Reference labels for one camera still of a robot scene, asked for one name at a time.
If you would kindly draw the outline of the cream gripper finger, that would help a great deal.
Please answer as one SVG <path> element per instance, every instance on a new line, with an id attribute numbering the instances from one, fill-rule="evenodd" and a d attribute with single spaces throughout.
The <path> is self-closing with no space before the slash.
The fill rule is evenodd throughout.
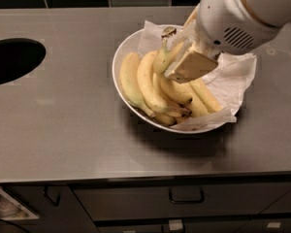
<path id="1" fill-rule="evenodd" d="M 192 47 L 195 51 L 198 50 L 198 39 L 195 32 L 197 13 L 198 7 L 195 7 L 183 25 L 181 31 L 177 34 L 176 39 L 173 41 L 171 50 L 174 50 L 178 44 L 186 41 L 189 42 L 189 47 Z"/>
<path id="2" fill-rule="evenodd" d="M 169 65 L 164 76 L 177 83 L 189 83 L 202 78 L 217 66 L 216 60 L 201 53 L 196 46 L 191 46 Z"/>

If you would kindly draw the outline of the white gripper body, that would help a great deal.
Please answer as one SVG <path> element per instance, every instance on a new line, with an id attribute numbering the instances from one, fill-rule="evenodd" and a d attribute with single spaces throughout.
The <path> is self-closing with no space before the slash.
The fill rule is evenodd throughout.
<path id="1" fill-rule="evenodd" d="M 234 55 L 248 53 L 274 39 L 280 28 L 253 16 L 242 0 L 201 0 L 196 32 L 208 45 Z"/>

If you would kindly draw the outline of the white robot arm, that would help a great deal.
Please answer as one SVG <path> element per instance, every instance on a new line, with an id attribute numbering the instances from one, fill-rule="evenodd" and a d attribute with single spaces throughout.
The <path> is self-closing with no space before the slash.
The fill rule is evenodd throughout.
<path id="1" fill-rule="evenodd" d="M 201 0 L 164 76 L 188 83 L 217 67 L 221 53 L 242 55 L 274 39 L 291 21 L 291 0 Z"/>

